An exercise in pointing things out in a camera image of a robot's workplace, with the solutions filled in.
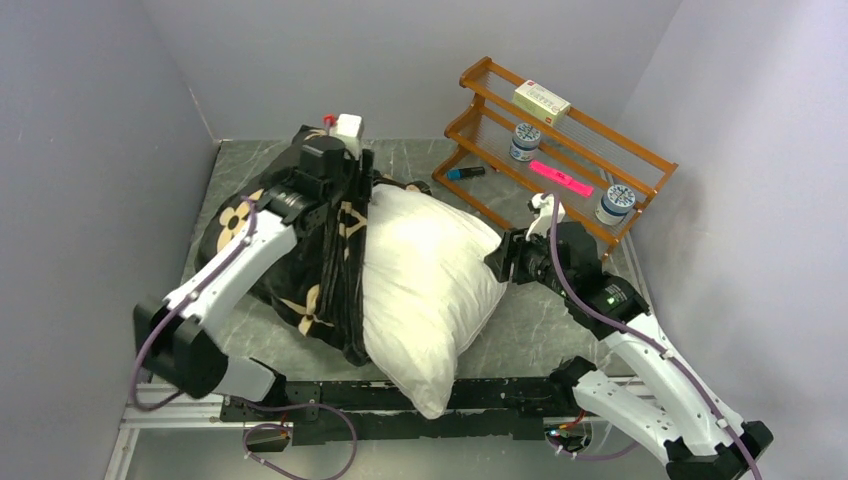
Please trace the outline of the white pillow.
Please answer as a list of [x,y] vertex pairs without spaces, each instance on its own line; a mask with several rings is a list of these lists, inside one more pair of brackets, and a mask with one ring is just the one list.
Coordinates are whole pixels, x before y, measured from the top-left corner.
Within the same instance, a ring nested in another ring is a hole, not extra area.
[[485,264],[500,235],[421,192],[378,185],[368,207],[363,340],[427,419],[448,408],[458,359],[505,294]]

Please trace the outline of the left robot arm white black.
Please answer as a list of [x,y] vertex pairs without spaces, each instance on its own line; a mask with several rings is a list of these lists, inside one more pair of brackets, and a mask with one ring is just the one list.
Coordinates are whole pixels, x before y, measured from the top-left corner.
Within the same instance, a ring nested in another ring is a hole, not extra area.
[[235,397],[261,420],[288,404],[286,378],[258,360],[224,353],[218,327],[260,277],[308,235],[335,225],[330,210],[369,192],[372,150],[354,153],[337,137],[309,140],[299,163],[248,199],[247,222],[190,280],[160,302],[133,310],[135,374],[146,369],[195,399]]

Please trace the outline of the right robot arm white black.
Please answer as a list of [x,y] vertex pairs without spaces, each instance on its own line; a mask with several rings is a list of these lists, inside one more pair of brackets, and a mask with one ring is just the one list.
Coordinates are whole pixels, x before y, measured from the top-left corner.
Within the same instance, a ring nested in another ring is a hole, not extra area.
[[539,283],[564,300],[569,315],[622,359],[654,397],[649,403],[598,366],[575,356],[548,377],[561,414],[604,418],[648,450],[671,479],[740,479],[752,472],[774,435],[746,421],[705,386],[671,344],[644,297],[602,266],[596,241],[577,222],[540,233],[506,231],[485,258],[500,281]]

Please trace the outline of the black pillowcase with beige flowers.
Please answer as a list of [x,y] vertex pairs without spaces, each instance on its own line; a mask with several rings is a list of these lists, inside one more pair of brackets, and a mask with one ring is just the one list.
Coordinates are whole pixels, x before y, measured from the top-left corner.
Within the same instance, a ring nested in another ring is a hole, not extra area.
[[[288,176],[298,164],[302,143],[324,134],[317,127],[301,126],[290,146],[219,205],[200,237],[195,269],[205,266],[246,224],[249,207],[243,199],[259,199],[274,180]],[[364,253],[369,209],[376,205],[379,185],[431,193],[423,181],[402,183],[375,170],[370,204],[358,199],[333,209],[332,228],[322,227],[300,240],[249,289],[282,321],[340,351],[357,367],[370,361],[363,339]]]

